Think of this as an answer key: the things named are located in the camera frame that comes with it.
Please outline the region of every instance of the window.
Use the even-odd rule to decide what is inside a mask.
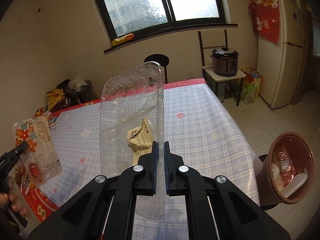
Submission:
[[[225,24],[222,0],[96,0],[111,40]]]
[[[130,11],[129,5],[125,5],[119,8],[120,15],[124,15],[128,11]]]
[[[109,15],[111,19],[118,17],[116,10],[112,10],[111,12],[109,12]]]
[[[116,30],[116,33],[119,34],[119,36],[124,34],[124,30],[123,30],[122,26],[116,27],[115,30]]]

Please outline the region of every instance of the wall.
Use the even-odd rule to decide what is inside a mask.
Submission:
[[[318,72],[318,75],[317,75],[316,88],[318,90],[320,90],[320,68],[319,68],[319,72]]]
[[[252,31],[249,1],[228,0],[230,20],[239,25],[228,28],[228,37],[229,46],[239,52],[239,66],[255,68],[258,40]],[[90,79],[98,93],[109,78],[141,64],[153,53],[169,57],[169,82],[185,80],[189,72],[195,78],[202,76],[197,31],[151,38],[104,55],[103,50],[111,45],[94,0],[32,0],[31,10],[39,8],[36,20],[52,56],[70,78],[82,75]],[[223,28],[204,30],[203,38],[205,46],[223,45]],[[210,63],[209,53],[206,64]]]
[[[320,57],[312,56],[310,65],[305,68],[302,78],[302,93],[317,86],[318,73],[320,72]]]
[[[64,73],[46,46],[30,0],[14,0],[0,21],[0,155],[14,147],[12,126],[45,105]]]

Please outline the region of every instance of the orange flower print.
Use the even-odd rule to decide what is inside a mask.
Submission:
[[[16,136],[19,138],[22,138],[23,136],[22,129],[16,129]]]
[[[22,138],[24,141],[27,140],[29,138],[28,130],[22,131],[22,136],[20,138]]]
[[[29,145],[29,152],[35,153],[36,152],[37,143],[34,142],[32,139],[29,139],[28,140],[28,145]]]
[[[28,130],[30,133],[35,131],[35,128],[33,127],[33,125],[29,125]]]
[[[16,138],[16,147],[20,144],[20,143],[22,143],[23,141],[22,140],[19,140],[18,138]]]

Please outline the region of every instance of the yellow snack wrapper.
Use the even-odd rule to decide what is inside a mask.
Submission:
[[[134,153],[132,166],[137,165],[141,155],[152,151],[153,136],[147,118],[143,118],[141,126],[128,131],[127,141]]]
[[[121,43],[124,43],[126,41],[129,41],[129,40],[132,40],[134,38],[134,34],[133,33],[130,33],[130,34],[127,34],[125,36],[122,36],[120,38],[116,38],[114,39],[111,44],[112,46],[116,46],[116,45],[120,45]]]

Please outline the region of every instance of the snack bag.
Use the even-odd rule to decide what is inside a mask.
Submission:
[[[62,167],[51,140],[48,121],[43,116],[18,122],[13,126],[16,146],[27,141],[28,151],[20,158],[36,186],[46,183],[62,172]]]
[[[116,45],[120,45],[121,43],[124,43],[126,41],[129,41],[129,40],[132,40],[134,38],[134,34],[133,33],[130,33],[130,34],[127,34],[125,36],[122,36],[120,38],[116,38],[114,39],[111,44],[112,46],[116,46]]]
[[[296,170],[284,143],[275,147],[272,163],[278,166],[280,171],[279,178],[283,182],[283,187],[285,187],[294,178]]]

